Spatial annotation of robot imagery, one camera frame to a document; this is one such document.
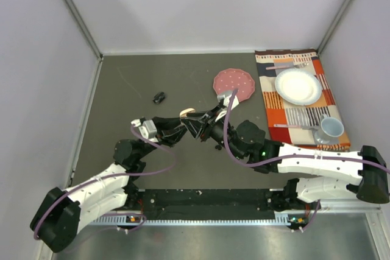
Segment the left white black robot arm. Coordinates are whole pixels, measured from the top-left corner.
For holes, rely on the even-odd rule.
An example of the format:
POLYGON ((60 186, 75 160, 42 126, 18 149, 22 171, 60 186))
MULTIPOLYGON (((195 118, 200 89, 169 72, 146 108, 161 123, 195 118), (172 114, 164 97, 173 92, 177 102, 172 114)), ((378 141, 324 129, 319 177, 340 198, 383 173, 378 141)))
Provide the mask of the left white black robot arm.
POLYGON ((132 209, 138 194, 134 180, 145 177, 142 158, 156 149, 166 152, 187 129, 182 118, 136 119, 131 123, 135 139, 115 144, 114 162, 83 183, 51 189, 34 215, 30 229, 34 239, 43 241, 54 253, 63 251, 89 223, 116 208, 132 209))

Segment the cream earbud charging case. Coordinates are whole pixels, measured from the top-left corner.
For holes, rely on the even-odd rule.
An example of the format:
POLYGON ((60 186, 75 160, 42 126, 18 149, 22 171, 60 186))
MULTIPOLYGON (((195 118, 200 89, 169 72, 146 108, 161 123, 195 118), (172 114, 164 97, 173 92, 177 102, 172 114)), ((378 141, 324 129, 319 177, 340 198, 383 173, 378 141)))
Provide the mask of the cream earbud charging case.
POLYGON ((184 117, 187 117, 188 114, 195 113, 195 112, 196 112, 196 110, 194 108, 187 108, 187 109, 184 109, 180 112, 179 117, 184 118, 184 117))

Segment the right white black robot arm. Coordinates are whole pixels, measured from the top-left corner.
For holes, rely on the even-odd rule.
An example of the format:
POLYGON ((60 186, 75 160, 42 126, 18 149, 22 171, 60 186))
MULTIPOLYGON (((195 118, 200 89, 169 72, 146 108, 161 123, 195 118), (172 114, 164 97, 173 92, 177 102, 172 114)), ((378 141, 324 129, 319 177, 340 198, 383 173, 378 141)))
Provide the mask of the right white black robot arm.
POLYGON ((285 203, 293 209, 323 199, 389 203, 389 169, 379 151, 362 146, 357 152, 311 150, 265 138, 264 131, 245 120, 237 128, 229 124, 226 108, 180 113, 180 120, 194 138, 214 139, 230 158, 255 171, 306 174, 290 180, 283 190, 285 203))

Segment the black earbud charging case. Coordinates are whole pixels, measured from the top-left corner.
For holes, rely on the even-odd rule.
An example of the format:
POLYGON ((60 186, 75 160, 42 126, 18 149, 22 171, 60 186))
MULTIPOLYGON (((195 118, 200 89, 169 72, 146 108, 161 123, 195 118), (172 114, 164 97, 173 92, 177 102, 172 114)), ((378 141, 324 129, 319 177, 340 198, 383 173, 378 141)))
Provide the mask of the black earbud charging case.
POLYGON ((158 92, 154 98, 153 98, 153 103, 158 105, 162 103, 166 99, 166 94, 162 91, 158 92))

